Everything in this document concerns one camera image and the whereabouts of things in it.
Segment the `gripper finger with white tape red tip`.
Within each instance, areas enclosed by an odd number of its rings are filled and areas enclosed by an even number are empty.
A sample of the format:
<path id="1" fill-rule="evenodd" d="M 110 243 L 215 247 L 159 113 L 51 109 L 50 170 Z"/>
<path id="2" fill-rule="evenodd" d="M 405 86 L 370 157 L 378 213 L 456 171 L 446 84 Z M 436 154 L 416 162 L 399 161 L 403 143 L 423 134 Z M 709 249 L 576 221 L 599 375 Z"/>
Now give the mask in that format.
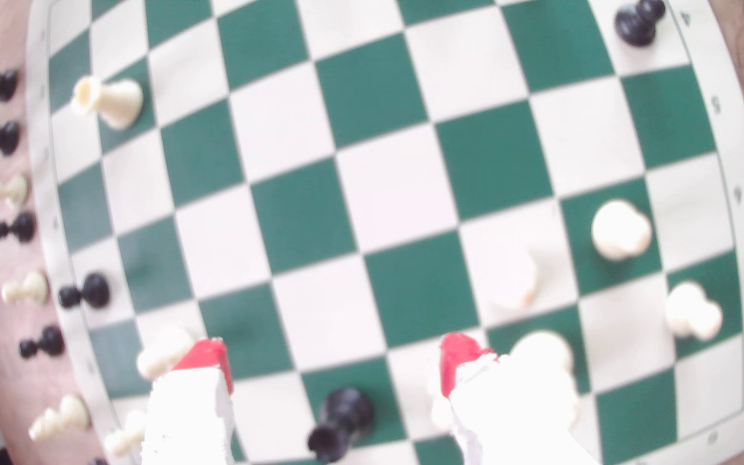
<path id="1" fill-rule="evenodd" d="M 580 396 L 559 333 L 532 332 L 506 354 L 460 333 L 440 341 L 440 394 L 465 464 L 597 464 L 573 437 Z"/>
<path id="2" fill-rule="evenodd" d="M 153 384 L 143 464 L 235 464 L 233 379 L 222 338 L 204 338 Z"/>

